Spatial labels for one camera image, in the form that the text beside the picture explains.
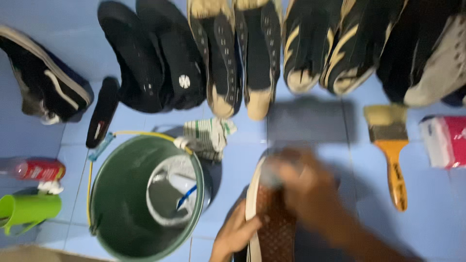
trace blue tile floor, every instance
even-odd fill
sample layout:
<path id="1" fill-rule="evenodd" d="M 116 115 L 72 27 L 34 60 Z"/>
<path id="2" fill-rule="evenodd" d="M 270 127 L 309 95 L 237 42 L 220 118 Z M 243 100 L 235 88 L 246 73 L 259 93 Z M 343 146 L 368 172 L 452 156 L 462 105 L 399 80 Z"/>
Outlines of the blue tile floor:
<path id="1" fill-rule="evenodd" d="M 92 83 L 96 94 L 100 84 Z M 365 105 L 388 103 L 374 76 L 343 99 L 317 87 L 305 96 L 295 97 L 280 80 L 276 100 L 265 121 L 249 120 L 244 107 L 233 117 L 238 132 L 229 137 L 222 175 L 217 178 L 217 195 L 201 216 L 191 239 L 164 262 L 207 262 L 215 235 L 248 185 L 258 159 L 267 148 L 284 145 L 312 147 L 341 179 L 340 196 L 346 208 L 388 243 L 428 261 L 466 261 L 466 170 L 448 172 L 430 168 L 417 126 L 427 114 L 466 115 L 466 109 L 435 104 L 409 110 L 410 144 L 400 156 L 409 207 L 405 213 L 398 213 L 390 200 L 384 156 L 370 144 L 363 118 Z M 67 166 L 62 180 L 63 209 L 55 219 L 41 225 L 36 242 L 49 248 L 112 259 L 97 239 L 89 235 L 86 225 L 89 163 L 84 143 L 94 105 L 79 123 L 66 125 L 59 153 L 59 159 Z M 120 104 L 110 130 L 167 131 L 185 121 L 209 117 L 212 113 L 206 103 L 189 111 L 153 115 Z M 128 138 L 117 137 L 100 159 L 105 159 Z M 93 178 L 101 163 L 95 163 Z M 343 259 L 311 233 L 299 232 L 296 241 L 296 261 Z"/>

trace brown patterned shoe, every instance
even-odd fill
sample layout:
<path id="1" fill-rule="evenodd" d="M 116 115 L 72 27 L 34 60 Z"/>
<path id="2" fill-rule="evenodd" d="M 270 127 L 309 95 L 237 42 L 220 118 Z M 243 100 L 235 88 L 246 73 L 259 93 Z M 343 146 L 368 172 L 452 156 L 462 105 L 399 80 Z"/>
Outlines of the brown patterned shoe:
<path id="1" fill-rule="evenodd" d="M 246 220 L 256 214 L 268 222 L 249 241 L 248 262 L 293 262 L 296 218 L 286 209 L 281 189 L 259 184 L 262 158 L 254 171 L 246 196 Z"/>

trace green plastic cup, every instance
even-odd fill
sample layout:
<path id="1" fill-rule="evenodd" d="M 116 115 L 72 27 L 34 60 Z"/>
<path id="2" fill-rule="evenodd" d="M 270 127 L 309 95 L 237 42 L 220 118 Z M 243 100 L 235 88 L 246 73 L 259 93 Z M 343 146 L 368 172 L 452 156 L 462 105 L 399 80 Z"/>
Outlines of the green plastic cup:
<path id="1" fill-rule="evenodd" d="M 12 226 L 29 224 L 23 234 L 48 218 L 54 218 L 62 208 L 58 195 L 5 195 L 0 199 L 0 228 L 10 235 Z"/>

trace bucket handle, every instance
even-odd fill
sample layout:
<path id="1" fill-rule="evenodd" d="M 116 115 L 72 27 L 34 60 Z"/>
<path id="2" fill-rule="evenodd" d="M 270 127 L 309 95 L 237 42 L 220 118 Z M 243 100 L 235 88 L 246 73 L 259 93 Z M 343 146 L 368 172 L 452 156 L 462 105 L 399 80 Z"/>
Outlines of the bucket handle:
<path id="1" fill-rule="evenodd" d="M 169 135 L 166 135 L 166 134 L 162 134 L 162 133 L 156 133 L 156 132 L 144 132 L 144 131 L 118 131 L 118 132 L 114 132 L 114 133 L 109 133 L 111 134 L 113 137 L 116 137 L 117 135 L 145 135 L 145 136 L 152 136 L 152 137 L 158 137 L 158 138 L 162 138 L 162 139 L 166 139 L 170 142 L 173 142 L 175 141 L 175 138 L 169 136 Z M 110 143 L 110 141 L 112 141 L 112 139 L 109 139 L 108 141 L 106 141 L 106 139 L 104 139 L 104 141 L 101 143 L 101 145 L 99 145 L 98 147 L 101 147 L 103 146 L 103 149 L 100 150 L 100 152 L 98 153 L 100 155 L 100 153 L 103 152 L 103 150 L 108 146 L 108 144 Z M 189 155 L 192 155 L 192 150 L 189 149 L 187 146 L 185 146 L 185 151 L 189 154 Z M 88 180 L 88 192 L 87 192 L 87 208 L 86 208 L 86 213 L 87 213 L 87 219 L 88 219 L 88 224 L 90 226 L 90 231 L 91 231 L 91 234 L 92 235 L 95 235 L 96 234 L 96 226 L 97 225 L 92 225 L 91 223 L 91 219 L 90 219 L 90 203 L 92 201 L 92 196 L 91 196 L 91 190 L 90 190 L 90 187 L 91 187 L 91 184 L 92 184 L 92 166 L 93 166 L 93 163 L 94 161 L 96 161 L 96 157 L 89 157 L 89 160 L 90 160 L 90 163 L 89 163 L 89 180 Z"/>
<path id="2" fill-rule="evenodd" d="M 41 220 L 41 221 L 36 221 L 36 222 L 32 222 L 32 223 L 29 224 L 25 229 L 23 229 L 21 232 L 17 233 L 16 236 L 26 233 L 27 231 L 31 230 L 33 227 L 37 226 L 37 225 L 38 225 L 39 223 L 41 223 L 42 221 L 43 221 L 43 220 Z M 10 229 L 11 229 L 11 226 L 6 226 L 6 227 L 5 227 L 5 235 L 6 235 L 6 236 L 9 236 L 9 235 L 10 235 Z"/>

